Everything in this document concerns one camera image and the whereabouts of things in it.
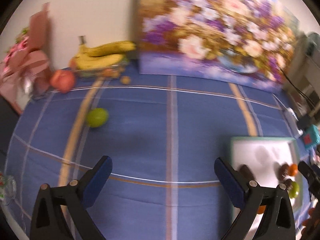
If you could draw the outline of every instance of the yellow stripe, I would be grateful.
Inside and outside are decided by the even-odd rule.
[[[258,136],[257,128],[255,126],[251,112],[248,110],[247,105],[244,102],[243,96],[241,95],[238,87],[232,83],[229,83],[229,86],[230,86],[233,94],[236,96],[237,103],[242,111],[243,116],[244,116],[244,119],[245,119],[245,122],[246,122],[247,128],[248,128],[248,134],[250,136]]]
[[[73,123],[71,132],[69,134],[68,142],[63,154],[65,163],[62,163],[60,169],[60,176],[58,186],[65,186],[68,183],[69,172],[70,172],[70,161],[72,160],[73,154],[75,152],[77,142],[81,133],[82,126],[84,124],[85,117],[91,105],[91,101],[98,91],[98,88],[103,84],[104,78],[100,77],[93,83],[92,87],[87,92],[84,100],[82,101],[76,120]]]

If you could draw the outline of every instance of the bunch of bananas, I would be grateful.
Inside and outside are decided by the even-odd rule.
[[[78,53],[73,57],[73,62],[80,70],[106,68],[118,64],[125,59],[125,53],[135,50],[136,46],[131,41],[107,43],[95,48],[85,45],[84,37],[80,37]]]

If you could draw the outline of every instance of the black cable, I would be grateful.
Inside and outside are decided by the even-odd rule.
[[[307,96],[305,95],[303,92],[301,92],[292,82],[291,80],[288,78],[288,76],[284,73],[284,71],[281,69],[284,77],[288,80],[288,82],[295,88],[295,90],[297,90],[297,92],[303,96],[303,98],[305,98],[312,106],[313,108],[315,108],[315,105],[313,104],[313,101]]]

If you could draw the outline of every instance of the painting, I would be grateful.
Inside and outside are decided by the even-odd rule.
[[[140,73],[191,76],[277,93],[297,18],[278,0],[139,0]]]

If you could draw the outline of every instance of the teal object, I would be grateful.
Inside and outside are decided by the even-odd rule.
[[[320,144],[320,134],[318,127],[314,124],[303,134],[304,147],[306,149],[313,148]]]
[[[109,119],[109,113],[106,109],[95,108],[87,114],[87,124],[91,128],[102,126]]]

